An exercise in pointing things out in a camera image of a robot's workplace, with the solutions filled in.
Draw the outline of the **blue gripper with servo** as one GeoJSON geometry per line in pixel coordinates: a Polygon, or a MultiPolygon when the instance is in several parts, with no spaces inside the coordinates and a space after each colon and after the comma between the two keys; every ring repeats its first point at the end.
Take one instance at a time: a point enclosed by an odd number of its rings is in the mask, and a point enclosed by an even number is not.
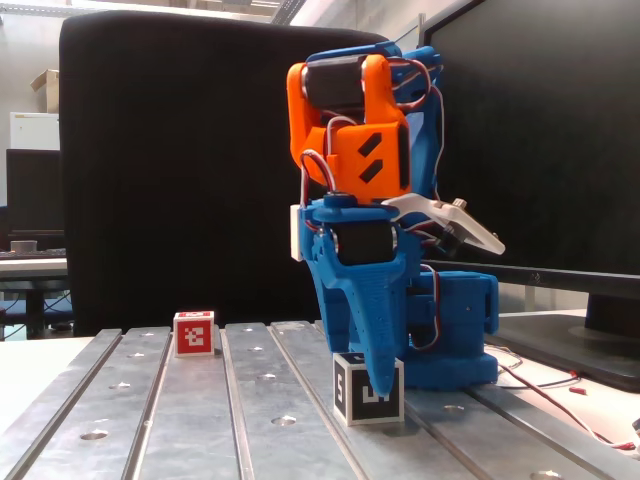
{"type": "Polygon", "coordinates": [[[330,351],[361,351],[371,385],[388,395],[395,376],[392,284],[420,272],[419,241],[398,210],[328,193],[298,206],[298,256],[313,275],[330,351]]]}

